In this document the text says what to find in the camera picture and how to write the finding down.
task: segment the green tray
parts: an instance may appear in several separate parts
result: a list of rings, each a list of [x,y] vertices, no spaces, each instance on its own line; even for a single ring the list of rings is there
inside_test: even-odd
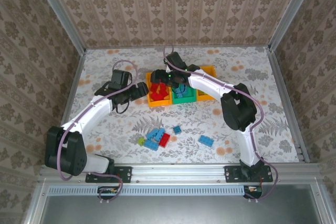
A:
[[[196,102],[196,89],[185,87],[187,89],[187,94],[184,94],[183,97],[178,98],[177,94],[173,92],[173,104],[187,103],[187,102]]]

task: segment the wall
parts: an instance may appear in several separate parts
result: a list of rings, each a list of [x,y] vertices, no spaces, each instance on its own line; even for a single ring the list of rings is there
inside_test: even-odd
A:
[[[0,223],[29,206],[78,59],[47,0],[0,0]]]
[[[304,0],[276,50],[312,162],[336,199],[336,0]]]
[[[61,0],[88,48],[267,44],[290,0]]]

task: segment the fern pattern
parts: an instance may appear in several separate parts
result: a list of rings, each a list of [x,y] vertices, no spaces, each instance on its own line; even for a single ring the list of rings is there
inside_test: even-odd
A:
[[[266,63],[265,48],[177,48],[176,51],[188,65],[214,65],[219,79],[234,85],[245,84],[265,112],[263,123],[255,129],[260,155],[270,162],[297,161],[271,67]],[[70,118],[111,78],[114,62],[132,60],[139,69],[137,82],[146,82],[147,72],[164,68],[161,55],[162,48],[120,49],[111,55],[103,49],[87,50],[80,79],[89,79],[90,83],[77,88]],[[128,64],[119,63],[117,69],[132,72],[134,78],[134,70]],[[172,128],[177,125],[182,133],[175,136]],[[166,148],[160,147],[155,152],[137,144],[139,138],[161,127],[171,135]],[[201,135],[214,140],[212,148],[198,142]],[[106,116],[86,137],[85,146],[116,163],[237,163],[240,159],[236,133],[225,124],[221,104],[215,100],[149,108],[147,98],[143,97],[131,102],[126,113],[113,111]]]

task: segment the orange tray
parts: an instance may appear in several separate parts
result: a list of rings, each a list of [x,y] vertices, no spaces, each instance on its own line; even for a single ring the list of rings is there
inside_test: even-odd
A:
[[[151,74],[152,73],[146,73],[146,82],[147,82],[147,87],[148,87],[148,90],[149,90],[149,93],[147,94],[148,106],[149,107],[157,107],[157,106],[172,105],[173,104],[173,97],[172,97],[172,89],[170,87],[166,87],[166,91],[169,95],[167,95],[163,100],[154,101],[150,97],[150,94],[152,93],[152,91],[151,91],[151,86],[152,86]]]
[[[206,72],[207,74],[217,78],[214,66],[202,66],[200,68],[204,70],[204,72]],[[214,100],[214,99],[215,98],[211,97],[210,95],[198,89],[196,90],[196,101],[208,101],[208,100]]]

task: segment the white table surface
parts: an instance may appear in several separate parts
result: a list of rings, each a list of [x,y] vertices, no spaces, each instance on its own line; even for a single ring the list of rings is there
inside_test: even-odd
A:
[[[266,48],[175,50],[187,65],[214,65],[220,80],[245,84],[265,112],[262,125],[255,129],[260,155],[275,163],[298,162]],[[120,59],[131,60],[138,66],[139,81],[145,81],[147,72],[164,69],[162,47],[87,50],[70,118],[111,79],[112,65]],[[118,68],[131,71],[135,76],[134,69],[126,63],[119,64]],[[172,127],[177,125],[181,126],[182,133],[175,136]],[[136,143],[148,131],[160,127],[171,134],[166,148],[152,151]],[[200,135],[212,138],[213,147],[200,144]],[[214,100],[149,108],[147,97],[143,97],[132,102],[124,114],[113,111],[106,116],[86,137],[85,145],[88,153],[111,157],[116,163],[236,163],[240,156],[235,133],[224,123],[221,105]]]

